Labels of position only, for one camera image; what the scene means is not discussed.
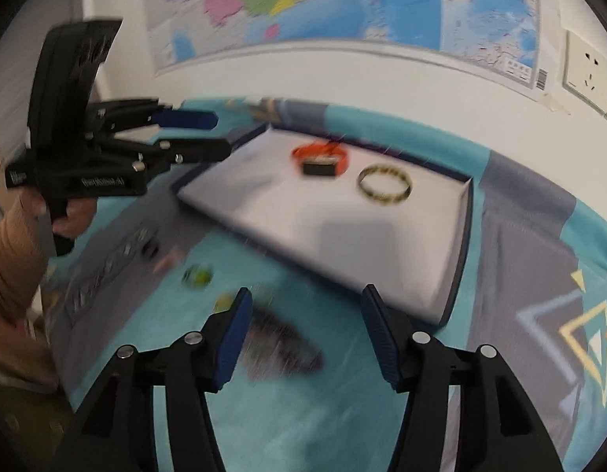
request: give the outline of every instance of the blue gripper pad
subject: blue gripper pad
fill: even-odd
[[[187,129],[214,129],[219,118],[214,112],[164,109],[153,116],[159,127],[182,127]]]
[[[216,350],[215,369],[212,377],[216,390],[221,390],[223,385],[231,380],[251,324],[252,311],[251,293],[248,289],[242,288],[238,291],[234,303],[228,311],[229,324],[223,333],[220,346]]]
[[[400,351],[388,323],[386,307],[374,286],[369,285],[362,291],[360,311],[382,376],[397,389],[401,379]]]

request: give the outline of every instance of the screw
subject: screw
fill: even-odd
[[[428,344],[430,342],[430,336],[425,332],[415,332],[413,334],[413,340],[418,344]]]
[[[496,351],[496,348],[494,348],[493,346],[490,346],[488,344],[481,346],[480,352],[483,354],[483,356],[487,357],[488,359],[494,359],[494,358],[496,358],[496,356],[498,356],[498,352]]]
[[[125,344],[124,346],[120,346],[118,348],[118,351],[116,352],[116,355],[118,356],[118,358],[121,359],[128,359],[130,356],[133,355],[133,352],[136,349],[130,345],[130,344]]]
[[[183,340],[185,340],[186,344],[195,345],[203,341],[203,336],[200,332],[188,332],[188,334],[183,337]]]

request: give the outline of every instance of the gray fabric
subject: gray fabric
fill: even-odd
[[[180,167],[171,176],[177,179],[190,168],[192,166]],[[164,274],[151,274],[157,260],[178,244],[183,244],[186,251],[191,249],[212,229],[211,223],[177,200],[171,192],[171,182],[169,178],[155,183],[144,197],[92,235],[78,261],[69,269],[70,284],[64,287],[66,299],[53,311],[50,323],[54,358],[67,390],[78,386],[107,343],[164,278]],[[78,292],[81,285],[90,282],[104,268],[110,254],[122,251],[127,234],[144,227],[160,243],[157,255],[147,260],[142,257],[140,247],[123,265],[121,274],[101,284],[89,299],[86,310],[73,317],[69,307],[72,293]]]
[[[563,457],[576,408],[566,413],[559,404],[578,396],[584,382],[582,365],[558,333],[582,312],[570,277],[578,260],[559,239],[576,199],[493,152],[479,188],[485,207],[468,349],[484,343],[499,349]]]
[[[308,103],[293,99],[276,99],[275,107],[287,129],[321,130],[326,126],[327,104]]]
[[[559,238],[575,210],[576,198],[560,186],[501,154],[491,152],[480,181],[490,205],[516,214]]]

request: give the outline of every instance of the hand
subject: hand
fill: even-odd
[[[32,188],[22,190],[20,201],[24,212],[34,218],[48,210],[44,198]],[[78,238],[91,225],[96,214],[96,204],[96,199],[70,200],[66,210],[67,216],[53,222],[53,232],[71,240]]]

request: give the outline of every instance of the map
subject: map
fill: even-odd
[[[531,83],[537,0],[144,0],[158,70],[282,41],[427,48]]]

